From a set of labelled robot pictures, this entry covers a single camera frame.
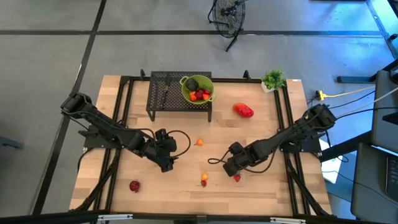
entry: wooden table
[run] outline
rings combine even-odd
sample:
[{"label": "wooden table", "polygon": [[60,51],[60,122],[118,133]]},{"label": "wooden table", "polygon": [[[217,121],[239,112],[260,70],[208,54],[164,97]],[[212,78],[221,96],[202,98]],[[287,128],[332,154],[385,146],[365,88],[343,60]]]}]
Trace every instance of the wooden table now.
[{"label": "wooden table", "polygon": [[[96,106],[112,117],[120,76],[104,76]],[[123,149],[117,174],[112,212],[173,213],[211,215],[280,215],[291,216],[289,188],[283,154],[276,152],[271,168],[263,174],[241,172],[241,180],[228,177],[221,164],[207,163],[210,157],[220,158],[235,141],[243,146],[273,136],[279,128],[274,93],[264,94],[258,83],[215,83],[217,99],[213,102],[213,119],[207,122],[206,113],[158,112],[152,122],[146,112],[148,81],[135,81],[127,120],[130,128],[151,128],[156,131],[181,129],[195,142],[203,139],[203,146],[190,150],[175,161],[174,169],[161,173],[160,168],[146,158]],[[287,88],[294,120],[307,109],[300,80],[287,80]],[[288,124],[282,91],[279,91]],[[231,107],[243,102],[254,110],[250,119],[240,118]],[[174,134],[177,152],[187,147],[186,137]],[[80,166],[70,208],[76,208],[98,182],[104,149],[94,149]],[[331,213],[319,160],[301,153],[305,183],[324,210]],[[253,167],[262,170],[269,161]],[[202,173],[209,175],[208,185],[200,184]],[[139,193],[129,190],[129,183],[141,183]],[[103,190],[100,208],[104,208],[108,186]],[[299,211],[302,213],[300,191],[296,186]]]}]

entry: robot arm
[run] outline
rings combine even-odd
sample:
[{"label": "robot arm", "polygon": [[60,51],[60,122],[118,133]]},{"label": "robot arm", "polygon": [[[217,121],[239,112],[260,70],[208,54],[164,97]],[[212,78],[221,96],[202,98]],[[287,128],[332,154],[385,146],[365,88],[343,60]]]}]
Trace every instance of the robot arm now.
[{"label": "robot arm", "polygon": [[162,172],[173,169],[174,160],[170,153],[177,149],[176,142],[165,129],[160,129],[152,136],[138,130],[125,128],[121,124],[98,111],[89,96],[76,93],[69,96],[61,105],[62,114],[68,118],[85,119],[98,129],[98,134],[109,142],[118,142],[121,147],[139,157],[146,157],[160,166]]},{"label": "robot arm", "polygon": [[335,116],[326,105],[316,105],[310,108],[296,122],[269,139],[254,141],[243,147],[235,142],[228,151],[232,157],[223,165],[226,173],[231,177],[247,166],[254,167],[266,161],[279,146],[300,147],[300,143],[312,132],[323,132],[334,126]]}]

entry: black fan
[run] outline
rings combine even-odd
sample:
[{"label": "black fan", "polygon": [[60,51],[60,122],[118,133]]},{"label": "black fan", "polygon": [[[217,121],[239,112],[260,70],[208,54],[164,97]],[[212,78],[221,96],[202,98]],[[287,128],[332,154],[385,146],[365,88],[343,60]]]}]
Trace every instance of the black fan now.
[{"label": "black fan", "polygon": [[243,31],[245,4],[247,0],[213,0],[207,19],[214,23],[217,31],[226,38],[233,38],[225,51],[228,51],[236,42],[238,35]]}]

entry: gray floor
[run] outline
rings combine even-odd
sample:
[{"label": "gray floor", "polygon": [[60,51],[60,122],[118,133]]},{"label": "gray floor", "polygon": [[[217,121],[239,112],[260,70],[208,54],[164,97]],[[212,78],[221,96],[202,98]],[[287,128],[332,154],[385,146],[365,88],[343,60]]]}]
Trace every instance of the gray floor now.
[{"label": "gray floor", "polygon": [[[391,15],[385,0],[375,8]],[[99,0],[0,2],[0,29],[90,30]],[[364,2],[308,0],[246,3],[246,30],[377,30]],[[100,30],[214,30],[206,1],[108,1]],[[396,19],[383,19],[393,32]],[[88,36],[0,35],[0,136],[24,142],[23,149],[0,148],[0,217],[28,214],[60,122],[59,106],[75,81]],[[215,77],[261,77],[280,68],[303,80],[305,94],[334,95],[366,85],[337,84],[339,75],[370,76],[393,58],[381,37],[242,36],[230,52],[218,35],[97,36],[80,91],[94,101],[103,75],[138,75],[151,70],[206,70]],[[339,105],[369,91],[328,99]],[[372,100],[334,110],[339,115]],[[371,113],[345,118],[330,131],[338,144],[371,128]],[[76,178],[83,138],[71,124],[45,203],[44,212],[65,212]],[[333,213],[354,218],[349,203],[330,195]]]}]

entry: green bowl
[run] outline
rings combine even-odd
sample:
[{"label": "green bowl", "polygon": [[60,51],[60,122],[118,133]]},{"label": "green bowl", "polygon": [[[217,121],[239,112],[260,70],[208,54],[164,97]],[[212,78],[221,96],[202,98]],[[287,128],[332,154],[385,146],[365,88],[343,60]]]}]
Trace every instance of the green bowl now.
[{"label": "green bowl", "polygon": [[[211,91],[211,95],[207,100],[196,100],[195,102],[192,102],[190,100],[190,96],[189,96],[189,89],[185,86],[185,84],[187,83],[187,80],[193,78],[194,80],[196,80],[199,84],[200,88],[204,88],[206,90],[210,90]],[[214,86],[213,86],[213,82],[207,78],[206,76],[203,75],[192,75],[191,77],[182,77],[180,79],[180,84],[181,84],[181,92],[182,95],[184,96],[184,98],[190,102],[193,103],[195,105],[200,105],[200,104],[204,104],[207,101],[213,101],[216,98],[216,95],[214,94]]]}]

